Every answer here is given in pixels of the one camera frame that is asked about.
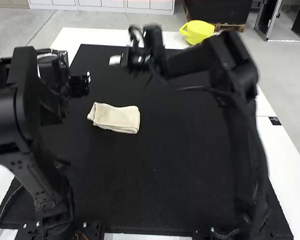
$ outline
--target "metal bracket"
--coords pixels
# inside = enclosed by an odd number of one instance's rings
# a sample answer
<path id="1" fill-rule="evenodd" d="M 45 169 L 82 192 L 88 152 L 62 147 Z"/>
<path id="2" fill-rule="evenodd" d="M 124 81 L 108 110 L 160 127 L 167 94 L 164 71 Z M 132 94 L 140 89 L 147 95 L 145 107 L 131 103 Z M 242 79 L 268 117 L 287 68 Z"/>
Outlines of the metal bracket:
<path id="1" fill-rule="evenodd" d="M 283 39 L 283 40 L 272 40 L 270 39 L 270 34 L 272 32 L 272 29 L 274 27 L 274 24 L 275 24 L 275 21 L 276 19 L 278 18 L 278 15 L 280 14 L 280 7 L 281 7 L 281 3 L 282 3 L 283 0 L 277 0 L 276 2 L 276 5 L 275 5 L 275 8 L 273 10 L 273 13 L 272 13 L 272 17 L 271 19 L 269 19 L 269 22 L 268 22 L 268 28 L 267 28 L 267 31 L 266 33 L 262 32 L 259 28 L 259 22 L 261 20 L 261 16 L 262 16 L 262 13 L 263 13 L 263 10 L 265 8 L 265 5 L 268 3 L 268 1 L 263 1 L 260 5 L 260 9 L 259 9 L 259 13 L 258 13 L 258 16 L 256 18 L 256 21 L 255 21 L 255 25 L 254 25 L 254 30 L 256 31 L 256 33 L 265 41 L 265 42 L 282 42 L 282 43 L 300 43 L 300 40 L 289 40 L 289 39 Z"/>
<path id="2" fill-rule="evenodd" d="M 100 221 L 78 221 L 75 226 L 78 236 L 84 234 L 89 240 L 104 240 L 105 238 L 105 227 Z M 25 222 L 19 227 L 15 240 L 55 240 L 52 235 L 43 236 L 42 231 L 40 222 Z"/>

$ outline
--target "folded cloth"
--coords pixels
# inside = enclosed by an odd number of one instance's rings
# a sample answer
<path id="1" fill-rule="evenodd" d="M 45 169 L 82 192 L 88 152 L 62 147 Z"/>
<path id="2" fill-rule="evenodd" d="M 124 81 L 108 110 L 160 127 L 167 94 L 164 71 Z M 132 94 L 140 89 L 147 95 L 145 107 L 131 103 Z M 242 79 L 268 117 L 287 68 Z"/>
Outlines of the folded cloth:
<path id="1" fill-rule="evenodd" d="M 87 118 L 94 126 L 126 134 L 136 134 L 140 126 L 137 106 L 115 107 L 95 102 Z"/>

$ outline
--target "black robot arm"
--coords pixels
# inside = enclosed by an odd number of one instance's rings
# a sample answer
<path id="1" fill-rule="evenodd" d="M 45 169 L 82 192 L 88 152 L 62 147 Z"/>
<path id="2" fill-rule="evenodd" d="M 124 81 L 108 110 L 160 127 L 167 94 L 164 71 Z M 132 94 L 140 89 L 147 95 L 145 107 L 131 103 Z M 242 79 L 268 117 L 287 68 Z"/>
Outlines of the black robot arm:
<path id="1" fill-rule="evenodd" d="M 172 87 L 179 76 L 208 71 L 210 86 L 187 86 L 177 91 L 212 93 L 222 110 L 231 146 L 237 229 L 222 232 L 211 227 L 214 240 L 260 240 L 271 210 L 267 203 L 268 166 L 256 126 L 258 71 L 234 30 L 166 57 L 158 25 L 129 28 L 133 46 L 116 57 L 115 65 L 130 72 L 151 72 Z M 144 47 L 138 47 L 142 41 Z"/>
<path id="2" fill-rule="evenodd" d="M 65 51 L 17 47 L 0 58 L 0 164 L 31 194 L 42 236 L 53 239 L 75 234 L 73 193 L 54 165 L 65 160 L 48 151 L 39 127 L 62 123 L 69 99 L 87 95 L 89 82 L 89 73 L 70 74 Z"/>

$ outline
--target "yellow watering can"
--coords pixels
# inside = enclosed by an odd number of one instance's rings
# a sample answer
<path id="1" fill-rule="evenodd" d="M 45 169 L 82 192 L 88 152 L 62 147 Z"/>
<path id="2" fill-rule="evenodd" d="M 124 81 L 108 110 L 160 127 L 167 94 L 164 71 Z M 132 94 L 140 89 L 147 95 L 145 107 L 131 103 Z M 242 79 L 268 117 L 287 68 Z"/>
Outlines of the yellow watering can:
<path id="1" fill-rule="evenodd" d="M 179 29 L 179 33 L 184 35 L 185 40 L 191 45 L 201 43 L 204 39 L 211 37 L 214 32 L 214 25 L 200 20 L 189 21 Z"/>

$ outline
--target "drawer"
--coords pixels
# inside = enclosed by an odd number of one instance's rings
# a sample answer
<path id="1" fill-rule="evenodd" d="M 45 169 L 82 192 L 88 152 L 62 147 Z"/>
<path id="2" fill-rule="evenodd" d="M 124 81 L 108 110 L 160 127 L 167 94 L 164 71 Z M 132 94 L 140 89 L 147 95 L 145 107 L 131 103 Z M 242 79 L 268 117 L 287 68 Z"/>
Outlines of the drawer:
<path id="1" fill-rule="evenodd" d="M 102 7 L 124 8 L 124 0 L 101 0 Z"/>
<path id="2" fill-rule="evenodd" d="M 68 5 L 68 6 L 75 6 L 75 0 L 52 0 L 53 5 Z"/>
<path id="3" fill-rule="evenodd" d="M 127 7 L 133 9 L 150 9 L 150 0 L 127 0 Z"/>
<path id="4" fill-rule="evenodd" d="M 172 10 L 173 0 L 150 0 L 150 9 Z"/>
<path id="5" fill-rule="evenodd" d="M 10 5 L 10 1 L 9 0 L 0 0 L 0 4 Z"/>
<path id="6" fill-rule="evenodd" d="M 13 5 L 28 5 L 28 1 L 27 0 L 11 0 Z"/>
<path id="7" fill-rule="evenodd" d="M 79 6 L 101 7 L 101 0 L 79 0 Z"/>

